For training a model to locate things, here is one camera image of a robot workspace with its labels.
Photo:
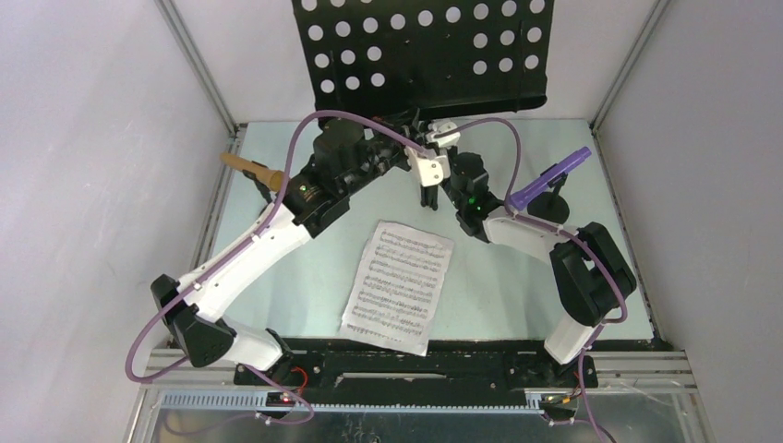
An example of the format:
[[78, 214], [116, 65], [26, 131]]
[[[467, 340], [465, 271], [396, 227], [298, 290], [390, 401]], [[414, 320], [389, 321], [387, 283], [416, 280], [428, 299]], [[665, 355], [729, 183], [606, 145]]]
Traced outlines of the black music stand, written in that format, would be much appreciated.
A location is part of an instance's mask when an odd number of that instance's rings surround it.
[[318, 110], [424, 120], [543, 106], [554, 5], [295, 1]]

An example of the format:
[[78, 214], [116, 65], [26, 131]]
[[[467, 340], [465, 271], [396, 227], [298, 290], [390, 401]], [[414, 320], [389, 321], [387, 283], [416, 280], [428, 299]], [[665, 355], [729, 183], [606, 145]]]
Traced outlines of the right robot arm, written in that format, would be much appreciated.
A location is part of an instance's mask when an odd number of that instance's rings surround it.
[[463, 231], [482, 242], [505, 245], [550, 266], [564, 315], [544, 340], [551, 359], [567, 365], [596, 340], [617, 309], [617, 323], [628, 316], [626, 300], [637, 279], [608, 229], [591, 221], [573, 230], [560, 196], [568, 173], [590, 153], [583, 147], [543, 172], [533, 183], [496, 197], [480, 155], [451, 148], [450, 177], [442, 185]]

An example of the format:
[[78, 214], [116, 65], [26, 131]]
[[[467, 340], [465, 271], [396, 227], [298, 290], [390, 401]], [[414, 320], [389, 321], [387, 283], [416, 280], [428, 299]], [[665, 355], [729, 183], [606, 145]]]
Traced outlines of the sheet music page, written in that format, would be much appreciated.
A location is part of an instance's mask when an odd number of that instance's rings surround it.
[[390, 221], [367, 241], [338, 336], [424, 356], [454, 242]]

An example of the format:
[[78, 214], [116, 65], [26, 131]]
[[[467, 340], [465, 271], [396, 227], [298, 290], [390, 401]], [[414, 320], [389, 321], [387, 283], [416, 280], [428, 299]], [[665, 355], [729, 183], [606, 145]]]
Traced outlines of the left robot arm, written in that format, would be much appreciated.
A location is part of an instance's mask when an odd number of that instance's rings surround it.
[[342, 112], [317, 118], [324, 124], [298, 174], [228, 161], [275, 199], [216, 256], [179, 278], [163, 274], [152, 282], [157, 318], [182, 349], [183, 362], [276, 366], [287, 353], [279, 335], [233, 326], [225, 311], [264, 272], [343, 216], [352, 195], [394, 167], [408, 170], [410, 154], [422, 150], [403, 130], [378, 121]]

